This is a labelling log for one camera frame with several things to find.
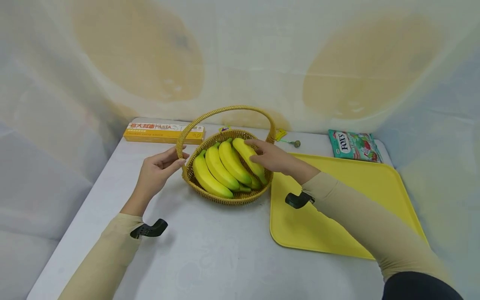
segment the hand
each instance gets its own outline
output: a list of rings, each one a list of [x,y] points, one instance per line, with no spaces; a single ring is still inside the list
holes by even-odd
[[[183,152],[182,156],[183,158],[179,159],[176,147],[171,147],[163,153],[147,157],[140,169],[137,185],[120,212],[143,216],[153,196],[165,186],[167,179],[185,164],[190,155]]]
[[[320,172],[317,168],[288,154],[274,144],[260,140],[246,140],[245,144],[258,147],[257,155],[250,157],[252,162],[270,171],[291,176],[299,184],[306,183]]]
[[[171,147],[167,151],[147,157],[144,160],[134,194],[142,198],[152,199],[167,182],[167,179],[185,164],[185,160],[190,155],[183,153],[183,158],[177,156],[176,147]]]

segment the bunch of bananas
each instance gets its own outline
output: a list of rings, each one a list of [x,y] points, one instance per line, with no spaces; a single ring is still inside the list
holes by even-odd
[[[233,198],[232,192],[251,192],[267,184],[264,167],[251,162],[252,155],[255,151],[243,139],[230,138],[203,150],[193,161],[193,173],[207,192]],[[256,177],[242,165],[240,156]]]

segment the candy bag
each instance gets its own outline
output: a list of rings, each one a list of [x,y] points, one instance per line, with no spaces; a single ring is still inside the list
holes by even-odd
[[[369,133],[329,130],[328,136],[330,137],[335,157],[377,163],[383,161],[377,145]]]

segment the woven basket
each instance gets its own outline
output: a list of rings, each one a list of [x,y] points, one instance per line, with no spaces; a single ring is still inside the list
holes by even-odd
[[[261,110],[260,108],[255,108],[252,106],[246,106],[246,105],[235,105],[235,106],[228,106],[224,108],[219,108],[216,110],[212,110],[198,118],[192,121],[183,131],[181,136],[177,140],[177,154],[179,158],[182,158],[182,151],[183,151],[183,143],[185,142],[185,138],[187,137],[187,134],[192,130],[193,127],[195,127],[198,123],[201,121],[205,120],[206,118],[216,115],[218,113],[224,112],[224,111],[229,111],[229,110],[237,110],[237,109],[246,109],[246,110],[253,110],[257,111],[267,117],[267,119],[270,121],[270,132],[268,133],[266,141],[273,144],[275,142],[275,123],[272,119],[272,117],[267,114],[265,111]],[[257,200],[264,192],[268,190],[270,185],[272,184],[272,178],[273,178],[273,173],[269,170],[265,170],[265,178],[267,179],[268,183],[263,186],[261,190],[254,191],[252,190],[251,192],[234,192],[233,193],[233,199],[229,198],[223,198],[223,197],[218,197],[215,196],[206,190],[204,190],[200,184],[198,183],[197,179],[195,178],[193,174],[193,160],[197,157],[197,155],[202,151],[206,150],[209,147],[215,145],[217,142],[223,142],[226,141],[228,138],[242,138],[244,140],[248,139],[256,139],[256,137],[251,134],[250,132],[247,132],[245,130],[239,130],[239,129],[230,129],[227,131],[219,132],[217,134],[212,135],[208,139],[206,139],[202,144],[200,144],[195,152],[190,156],[189,161],[185,166],[182,167],[182,177],[183,179],[191,186],[197,193],[199,193],[202,197],[207,198],[213,202],[224,204],[224,205],[243,205],[247,204],[250,202],[253,202]],[[243,159],[241,160],[242,164],[246,167],[247,170],[249,170],[247,164]]]

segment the table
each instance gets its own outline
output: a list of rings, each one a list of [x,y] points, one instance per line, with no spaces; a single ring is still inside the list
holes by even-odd
[[[134,121],[188,124],[147,118]],[[221,127],[201,125],[206,136]],[[246,130],[260,139],[267,135],[263,129]],[[276,143],[288,152],[333,156],[327,135],[291,132],[285,138],[301,141],[300,148]],[[392,165],[383,143],[376,142],[385,163]],[[172,146],[122,138],[27,299],[57,299],[129,198],[143,159]],[[196,147],[188,145],[185,151],[193,153]],[[269,192],[246,206],[223,206],[200,197],[178,171],[144,215],[147,224],[162,218],[169,226],[159,238],[143,239],[114,299],[381,298],[383,281],[376,262],[279,246],[270,236],[269,217]]]

